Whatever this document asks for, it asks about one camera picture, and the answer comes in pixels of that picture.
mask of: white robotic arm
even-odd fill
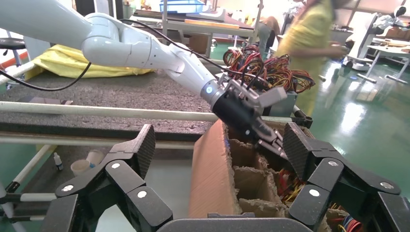
[[[239,132],[269,144],[278,139],[258,111],[286,98],[285,90],[274,88],[259,96],[235,80],[224,88],[194,54],[181,49],[187,49],[183,44],[163,45],[152,34],[106,14],[82,17],[58,0],[3,0],[0,28],[81,49],[95,64],[164,69],[184,88],[205,99],[222,121]]]

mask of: cardboard divider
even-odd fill
[[[288,209],[284,204],[263,200],[239,199],[239,206],[244,213],[255,213],[258,218],[285,218]]]
[[[258,170],[267,168],[267,160],[256,154],[251,144],[245,144],[237,139],[229,139],[228,143],[233,166],[251,167]]]
[[[260,199],[281,203],[271,173],[250,167],[234,167],[235,189],[238,199]]]

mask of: white pipe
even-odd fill
[[[30,221],[42,221],[44,218],[45,216],[31,216]]]
[[[21,202],[50,202],[57,199],[54,193],[23,193],[20,196]]]
[[[113,17],[114,17],[115,19],[117,19],[117,4],[116,4],[116,1],[115,1],[115,0],[112,0],[111,2],[112,2],[112,4],[113,4]]]
[[[27,175],[34,169],[37,163],[43,158],[47,151],[51,148],[51,145],[44,145],[37,154],[30,160],[30,162],[21,170],[21,172],[14,178],[13,181],[21,184]]]
[[[15,69],[10,70],[9,72],[7,72],[7,74],[9,74],[12,77],[18,77],[18,76],[32,70],[35,66],[36,65],[33,62],[30,61],[30,62],[25,63],[25,64],[15,68]],[[0,75],[0,85],[5,84],[9,81],[10,81],[9,78],[7,78],[3,75]]]
[[[101,106],[82,106],[82,105],[55,105],[26,102],[0,101],[0,111],[35,113],[35,114],[54,114],[54,115],[88,115],[103,117],[127,117],[127,118],[147,118],[162,120],[181,120],[181,121],[206,121],[215,122],[218,117],[213,113],[183,112],[167,110],[145,110],[114,108]],[[288,117],[267,117],[265,121],[291,122]]]
[[[125,140],[115,139],[90,139],[90,138],[58,138],[55,136],[32,136],[32,135],[10,135],[0,133],[0,143],[10,144],[48,144],[48,145],[65,145],[65,146],[114,146],[115,144],[126,142]],[[156,149],[186,149],[192,150],[194,142],[174,142],[174,141],[156,141]]]
[[[4,189],[4,186],[0,181],[0,198],[6,196],[6,194],[6,189]],[[12,203],[2,204],[1,207],[7,218],[12,218],[14,216],[14,207]],[[20,222],[12,223],[12,226],[16,232],[26,232],[26,229]]]

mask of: colorful wire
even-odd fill
[[[240,79],[242,85],[246,83],[247,89],[267,91],[282,86],[286,91],[302,93],[315,85],[306,71],[289,69],[288,55],[272,57],[263,62],[258,47],[254,45],[246,46],[242,50],[228,50],[223,55],[223,61],[230,70],[242,73],[230,73],[229,76]]]

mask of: white machine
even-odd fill
[[[343,60],[343,65],[350,64],[354,70],[368,71],[370,69],[369,63],[372,62],[366,58],[368,46],[371,45],[376,35],[383,34],[388,27],[400,27],[403,31],[408,30],[408,26],[398,19],[405,12],[406,8],[400,6],[391,14],[383,16],[378,13],[372,14],[369,21],[365,22],[361,29],[356,28],[356,32],[347,39],[346,42],[353,41],[354,45]]]

